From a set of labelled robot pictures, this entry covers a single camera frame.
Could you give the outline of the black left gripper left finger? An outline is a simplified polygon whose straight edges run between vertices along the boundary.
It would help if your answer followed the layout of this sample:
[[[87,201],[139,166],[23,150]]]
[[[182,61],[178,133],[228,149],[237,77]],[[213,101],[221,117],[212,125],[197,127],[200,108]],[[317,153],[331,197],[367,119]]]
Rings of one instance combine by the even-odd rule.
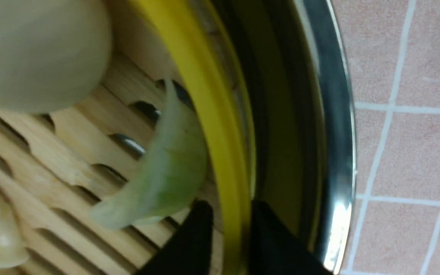
[[[210,273],[213,208],[194,203],[189,215],[164,247],[137,275],[208,275]]]

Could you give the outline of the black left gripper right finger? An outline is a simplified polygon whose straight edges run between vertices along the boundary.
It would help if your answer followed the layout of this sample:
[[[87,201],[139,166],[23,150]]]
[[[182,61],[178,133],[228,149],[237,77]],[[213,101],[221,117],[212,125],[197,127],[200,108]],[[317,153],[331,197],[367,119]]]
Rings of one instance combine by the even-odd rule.
[[[250,275],[331,275],[263,201],[252,201]]]

